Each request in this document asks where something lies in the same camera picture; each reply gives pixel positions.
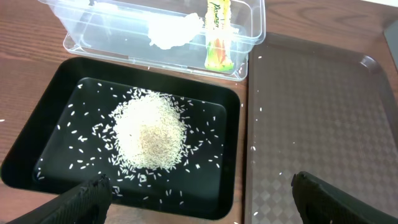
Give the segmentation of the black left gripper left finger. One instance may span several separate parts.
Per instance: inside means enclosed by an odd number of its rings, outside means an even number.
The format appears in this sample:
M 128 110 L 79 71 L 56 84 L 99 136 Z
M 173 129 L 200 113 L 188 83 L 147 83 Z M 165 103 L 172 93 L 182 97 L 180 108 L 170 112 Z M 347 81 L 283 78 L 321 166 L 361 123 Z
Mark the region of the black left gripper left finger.
M 112 199 L 109 178 L 98 174 L 9 224 L 104 224 Z

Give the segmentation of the yellow green snack wrapper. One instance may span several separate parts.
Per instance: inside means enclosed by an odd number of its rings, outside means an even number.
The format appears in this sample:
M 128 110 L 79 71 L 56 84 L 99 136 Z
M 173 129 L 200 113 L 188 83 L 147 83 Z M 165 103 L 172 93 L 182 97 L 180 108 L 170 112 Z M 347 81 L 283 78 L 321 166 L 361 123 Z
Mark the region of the yellow green snack wrapper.
M 207 0 L 205 29 L 205 68 L 216 72 L 231 70 L 234 62 L 230 56 L 233 36 L 230 0 Z

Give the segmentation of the white tissue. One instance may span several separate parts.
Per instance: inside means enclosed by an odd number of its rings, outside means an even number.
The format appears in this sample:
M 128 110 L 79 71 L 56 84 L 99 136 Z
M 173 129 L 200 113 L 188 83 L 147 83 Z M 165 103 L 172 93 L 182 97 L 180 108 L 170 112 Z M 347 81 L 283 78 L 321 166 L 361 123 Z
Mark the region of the white tissue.
M 183 46 L 200 33 L 203 25 L 197 13 L 186 16 L 152 14 L 147 21 L 149 45 L 162 50 Z

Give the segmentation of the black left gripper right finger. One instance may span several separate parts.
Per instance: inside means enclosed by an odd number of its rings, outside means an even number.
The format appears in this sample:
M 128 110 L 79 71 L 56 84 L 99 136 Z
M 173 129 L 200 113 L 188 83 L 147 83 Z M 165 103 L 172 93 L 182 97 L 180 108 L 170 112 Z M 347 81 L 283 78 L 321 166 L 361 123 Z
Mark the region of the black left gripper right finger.
M 397 224 L 388 215 L 318 177 L 300 171 L 291 182 L 295 206 L 304 223 Z

